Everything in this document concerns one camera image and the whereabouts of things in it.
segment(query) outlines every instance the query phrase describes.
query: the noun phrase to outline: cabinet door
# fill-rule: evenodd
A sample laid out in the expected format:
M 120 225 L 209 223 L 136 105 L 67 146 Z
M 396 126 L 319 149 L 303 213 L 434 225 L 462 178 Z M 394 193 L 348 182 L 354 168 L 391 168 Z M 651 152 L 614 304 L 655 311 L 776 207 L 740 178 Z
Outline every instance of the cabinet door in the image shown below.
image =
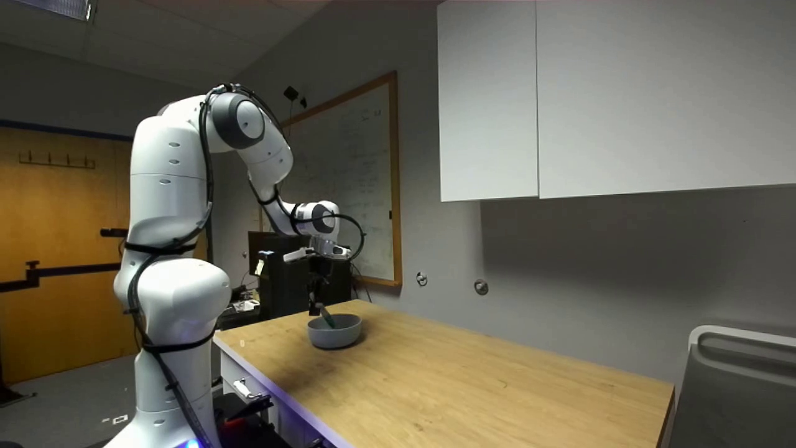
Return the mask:
M 444 202 L 534 197 L 534 2 L 444 2 L 437 81 Z
M 541 195 L 796 182 L 794 0 L 541 0 Z

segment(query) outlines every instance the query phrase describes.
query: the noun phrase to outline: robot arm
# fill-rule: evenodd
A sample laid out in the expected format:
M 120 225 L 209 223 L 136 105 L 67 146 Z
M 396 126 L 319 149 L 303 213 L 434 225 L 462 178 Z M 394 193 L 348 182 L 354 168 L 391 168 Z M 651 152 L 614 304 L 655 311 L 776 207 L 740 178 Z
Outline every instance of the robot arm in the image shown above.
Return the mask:
M 130 234 L 114 279 L 114 294 L 141 338 L 136 416 L 108 448 L 219 447 L 211 335 L 228 304 L 228 278 L 192 259 L 211 215 L 211 152 L 245 159 L 274 233 L 312 238 L 299 258 L 343 263 L 360 250 L 335 243 L 339 223 L 348 217 L 333 202 L 281 202 L 276 185 L 291 173 L 293 152 L 255 96 L 221 85 L 146 117 L 131 142 Z
M 246 170 L 257 202 L 265 207 L 274 233 L 312 238 L 306 258 L 333 263 L 354 259 L 357 253 L 342 248 L 339 207 L 333 202 L 291 204 L 279 197 L 276 185 L 293 168 L 293 152 L 276 128 L 270 108 L 236 85 L 217 87 L 206 96 L 209 152 L 233 149 Z

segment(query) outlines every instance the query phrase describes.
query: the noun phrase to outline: wooden table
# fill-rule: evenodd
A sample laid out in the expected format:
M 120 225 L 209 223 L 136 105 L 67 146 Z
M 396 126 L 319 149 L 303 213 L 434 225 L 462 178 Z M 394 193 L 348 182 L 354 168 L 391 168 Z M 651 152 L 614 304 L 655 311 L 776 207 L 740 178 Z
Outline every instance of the wooden table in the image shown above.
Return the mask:
M 650 448 L 672 387 L 365 302 L 365 338 L 319 352 L 306 315 L 219 331 L 227 362 L 333 447 Z

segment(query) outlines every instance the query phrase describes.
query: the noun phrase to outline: wall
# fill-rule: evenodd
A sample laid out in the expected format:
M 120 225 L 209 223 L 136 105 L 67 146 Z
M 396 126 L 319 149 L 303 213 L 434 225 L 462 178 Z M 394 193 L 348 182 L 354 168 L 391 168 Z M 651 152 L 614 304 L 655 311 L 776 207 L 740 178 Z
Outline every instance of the wall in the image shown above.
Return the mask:
M 669 382 L 696 324 L 794 326 L 792 190 L 441 204 L 434 2 L 335 2 L 241 81 L 291 117 L 286 85 L 319 105 L 388 71 L 400 83 L 405 285 L 375 302 Z M 238 229 L 217 234 L 232 271 L 258 228 L 246 195 L 219 185 L 219 202 L 236 202 L 227 219 Z
M 187 91 L 0 42 L 0 119 L 131 138 Z

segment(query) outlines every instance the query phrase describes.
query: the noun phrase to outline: gray bowl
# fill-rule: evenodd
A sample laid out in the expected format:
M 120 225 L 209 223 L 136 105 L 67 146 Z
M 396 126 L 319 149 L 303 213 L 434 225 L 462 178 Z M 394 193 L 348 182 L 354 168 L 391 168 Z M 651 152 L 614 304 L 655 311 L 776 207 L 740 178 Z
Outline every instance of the gray bowl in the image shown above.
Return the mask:
M 364 320 L 354 315 L 328 315 L 333 330 L 325 324 L 324 317 L 308 322 L 308 341 L 317 350 L 333 352 L 354 347 L 364 337 Z

